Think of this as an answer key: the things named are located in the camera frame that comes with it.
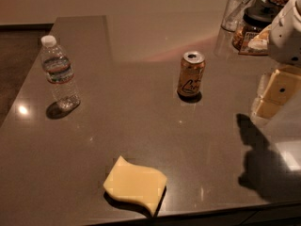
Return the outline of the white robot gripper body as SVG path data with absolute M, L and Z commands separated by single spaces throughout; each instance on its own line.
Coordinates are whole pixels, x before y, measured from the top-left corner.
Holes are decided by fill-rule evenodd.
M 289 0 L 271 23 L 269 56 L 282 64 L 301 66 L 301 0 Z

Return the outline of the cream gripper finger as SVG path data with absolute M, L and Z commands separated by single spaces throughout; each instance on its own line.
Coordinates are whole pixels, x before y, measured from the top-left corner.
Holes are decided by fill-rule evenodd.
M 260 82 L 259 82 L 259 85 L 258 85 L 258 89 L 257 89 L 257 95 L 259 97 L 264 97 L 265 96 L 268 85 L 269 85 L 269 82 L 270 82 L 270 79 L 271 79 L 271 74 L 270 73 L 264 73 L 261 76 L 261 79 L 260 79 Z
M 300 89 L 300 68 L 275 69 L 265 96 L 257 95 L 251 106 L 251 120 L 270 121 Z

